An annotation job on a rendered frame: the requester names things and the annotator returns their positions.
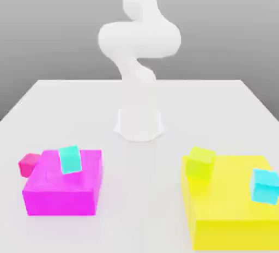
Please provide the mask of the small lime cube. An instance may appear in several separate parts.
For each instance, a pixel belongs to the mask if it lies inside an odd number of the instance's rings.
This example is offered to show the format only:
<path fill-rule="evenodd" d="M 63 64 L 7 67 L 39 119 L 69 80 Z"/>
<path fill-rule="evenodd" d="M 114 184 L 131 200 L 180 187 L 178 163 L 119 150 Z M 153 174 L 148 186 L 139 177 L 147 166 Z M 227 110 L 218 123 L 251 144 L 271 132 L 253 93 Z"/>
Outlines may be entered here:
<path fill-rule="evenodd" d="M 211 177 L 216 153 L 213 150 L 193 147 L 186 156 L 186 175 L 191 178 L 209 179 Z"/>

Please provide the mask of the small turquoise cube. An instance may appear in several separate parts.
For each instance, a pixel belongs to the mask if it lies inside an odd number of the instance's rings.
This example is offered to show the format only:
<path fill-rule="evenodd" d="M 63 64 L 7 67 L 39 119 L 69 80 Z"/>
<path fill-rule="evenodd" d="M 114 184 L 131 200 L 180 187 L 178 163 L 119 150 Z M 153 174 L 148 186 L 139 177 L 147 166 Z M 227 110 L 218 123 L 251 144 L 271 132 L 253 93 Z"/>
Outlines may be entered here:
<path fill-rule="evenodd" d="M 78 146 L 63 147 L 58 150 L 62 174 L 82 171 L 82 161 Z"/>

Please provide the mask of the small pink cube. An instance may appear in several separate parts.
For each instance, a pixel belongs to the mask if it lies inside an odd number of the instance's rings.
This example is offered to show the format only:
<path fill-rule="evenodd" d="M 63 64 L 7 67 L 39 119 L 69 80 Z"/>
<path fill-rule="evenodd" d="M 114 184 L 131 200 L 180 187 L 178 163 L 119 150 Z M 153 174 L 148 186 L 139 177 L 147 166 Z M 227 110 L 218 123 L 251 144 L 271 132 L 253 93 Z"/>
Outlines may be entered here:
<path fill-rule="evenodd" d="M 28 153 L 19 161 L 18 165 L 22 177 L 28 178 L 32 174 L 40 157 L 40 154 Z"/>

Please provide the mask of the small cyan cube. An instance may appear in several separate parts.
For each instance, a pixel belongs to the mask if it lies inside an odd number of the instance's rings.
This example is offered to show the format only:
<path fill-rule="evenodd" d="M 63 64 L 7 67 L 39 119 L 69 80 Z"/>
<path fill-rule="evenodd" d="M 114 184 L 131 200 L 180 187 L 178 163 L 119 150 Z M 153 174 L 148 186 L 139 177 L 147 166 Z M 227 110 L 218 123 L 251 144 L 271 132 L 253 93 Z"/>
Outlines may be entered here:
<path fill-rule="evenodd" d="M 254 202 L 277 205 L 279 174 L 275 171 L 254 168 L 250 180 L 250 197 Z"/>

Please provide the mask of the large magenta box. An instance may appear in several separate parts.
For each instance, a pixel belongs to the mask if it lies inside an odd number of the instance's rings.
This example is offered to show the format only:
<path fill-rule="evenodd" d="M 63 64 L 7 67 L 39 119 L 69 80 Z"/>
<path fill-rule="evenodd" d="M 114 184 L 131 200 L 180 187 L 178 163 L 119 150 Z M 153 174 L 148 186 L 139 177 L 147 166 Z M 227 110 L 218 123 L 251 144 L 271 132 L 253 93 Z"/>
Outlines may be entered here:
<path fill-rule="evenodd" d="M 102 183 L 102 151 L 80 150 L 82 171 L 62 174 L 57 150 L 45 150 L 23 191 L 29 216 L 96 214 Z"/>

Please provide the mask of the large yellow box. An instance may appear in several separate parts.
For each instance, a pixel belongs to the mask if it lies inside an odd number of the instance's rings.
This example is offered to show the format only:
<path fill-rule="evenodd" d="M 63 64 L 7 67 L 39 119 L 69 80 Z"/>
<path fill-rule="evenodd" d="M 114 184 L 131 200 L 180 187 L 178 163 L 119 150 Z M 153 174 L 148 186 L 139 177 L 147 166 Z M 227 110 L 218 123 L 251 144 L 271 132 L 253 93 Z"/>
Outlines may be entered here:
<path fill-rule="evenodd" d="M 251 201 L 254 168 L 270 170 L 260 155 L 218 155 L 208 180 L 186 175 L 181 163 L 181 191 L 192 249 L 263 250 L 279 253 L 279 203 Z"/>

